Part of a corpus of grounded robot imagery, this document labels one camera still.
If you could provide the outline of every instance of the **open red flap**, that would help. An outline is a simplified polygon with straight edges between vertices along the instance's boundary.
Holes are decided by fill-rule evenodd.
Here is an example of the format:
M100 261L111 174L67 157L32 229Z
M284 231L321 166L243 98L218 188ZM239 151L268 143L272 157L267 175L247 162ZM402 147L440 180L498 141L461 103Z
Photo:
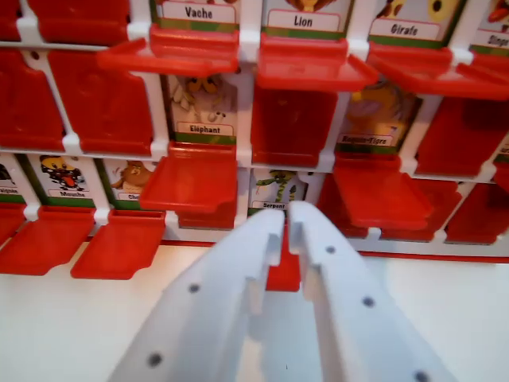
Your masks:
M150 28L150 43L141 38L97 53L103 68L206 77L239 67L239 32L198 32Z
M20 203L0 203L0 245L9 239L25 221Z
M268 37L262 33L258 84L263 88L356 92L374 84L378 73L348 53L348 43Z
M474 53L472 67L509 84L509 57Z
M237 197L235 148L172 143L140 196L143 209L214 213Z
M0 273L45 275L68 263L94 227L94 209L43 206L0 251Z
M165 213L111 211L71 270L78 279L121 279L150 267L165 233Z
M433 207L399 166L396 156L379 160L336 156L334 180L355 226L426 227Z
M408 92L476 99L506 99L507 86L471 65L452 67L448 49L424 49L371 43L367 62Z

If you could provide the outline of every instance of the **red flap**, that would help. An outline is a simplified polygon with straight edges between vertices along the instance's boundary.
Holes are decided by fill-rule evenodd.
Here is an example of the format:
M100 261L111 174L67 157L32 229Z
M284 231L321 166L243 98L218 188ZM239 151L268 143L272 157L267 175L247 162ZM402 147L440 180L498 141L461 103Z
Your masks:
M348 43L268 37L262 33L257 81L263 88L356 92L376 83L378 73Z
M16 233L25 221L25 207L18 203L0 203L0 245Z
M428 216L427 225L424 229L417 231L383 229L382 239L431 241L435 232L447 221L461 200L461 194L457 192L455 181L429 181L426 179L412 179L411 181L433 206L433 212Z
M214 213L237 198L235 148L174 143L140 196L143 209Z
M509 163L495 163L496 173L493 180L509 193Z
M452 243L493 244L509 228L509 193L479 183L447 224Z
M21 17L18 0L2 0L0 6L0 40L20 41L16 20Z
M46 75L29 68L14 49L0 49L0 115L0 145L64 149L62 119Z
M94 209L44 206L0 251L0 273L45 275L68 263L94 228Z
M366 227L356 227L352 224L344 202L341 200L334 176L331 173L325 175L317 207L346 237L365 238L367 236Z
M239 67L239 32L197 32L150 28L150 46L145 39L124 42L99 52L104 68L207 77L235 72Z
M253 162L316 166L327 141L336 102L337 93L256 86L251 128Z
M48 59L84 151L150 155L152 119L141 78L99 68L90 52L52 51Z
M509 131L509 101L447 98L418 148L417 173L475 177Z
M288 226L286 224L281 248L281 261L276 267L269 267L266 289L277 292L297 292L301 289L299 256L289 253Z
M150 267L165 233L165 213L111 211L71 270L77 279L121 279Z
M423 229L433 207L400 173L399 158L336 157L334 179L352 223L358 227Z
M509 57L474 53L472 67L488 72L491 76L498 76L509 84Z
M129 0L28 0L47 42L112 45L127 40Z
M489 72L459 64L448 49L371 43L368 63L408 92L476 99L507 99L509 88Z

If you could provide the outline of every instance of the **cartoon fly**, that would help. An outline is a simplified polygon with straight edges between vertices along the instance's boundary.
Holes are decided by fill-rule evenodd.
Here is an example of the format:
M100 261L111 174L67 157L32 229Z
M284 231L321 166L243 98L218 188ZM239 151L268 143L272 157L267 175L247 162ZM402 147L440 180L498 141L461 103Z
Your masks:
M271 179L264 179L261 181L257 181L256 185L258 187L262 187L264 185L271 185L276 182L279 185L278 195L276 196L275 203L282 203L283 193L285 192L285 188L288 185L289 181L297 174L295 171L284 171L284 170L271 170L269 174L272 176ZM297 186L292 185L289 189L289 201L295 200L295 191L297 191Z
M41 155L39 160L41 161L41 171L48 174L49 179L53 183L57 183L61 189L84 190L80 186L80 183L85 182L80 169L67 164L62 157Z

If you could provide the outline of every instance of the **cartoon lion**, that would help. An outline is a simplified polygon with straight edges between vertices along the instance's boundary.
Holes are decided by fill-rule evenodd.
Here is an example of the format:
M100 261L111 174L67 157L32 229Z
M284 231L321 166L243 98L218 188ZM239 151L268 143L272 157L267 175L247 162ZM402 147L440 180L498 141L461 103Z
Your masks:
M302 12L316 12L335 0L286 0L286 2Z

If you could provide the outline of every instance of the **cartoon dog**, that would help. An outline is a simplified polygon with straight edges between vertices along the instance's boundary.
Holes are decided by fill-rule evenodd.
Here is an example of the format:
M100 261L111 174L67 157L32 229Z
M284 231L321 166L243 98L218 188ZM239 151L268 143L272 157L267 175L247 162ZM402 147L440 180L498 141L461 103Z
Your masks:
M127 161L127 167L120 172L120 179L111 185L114 189L123 189L126 193L142 193L152 171L141 161Z

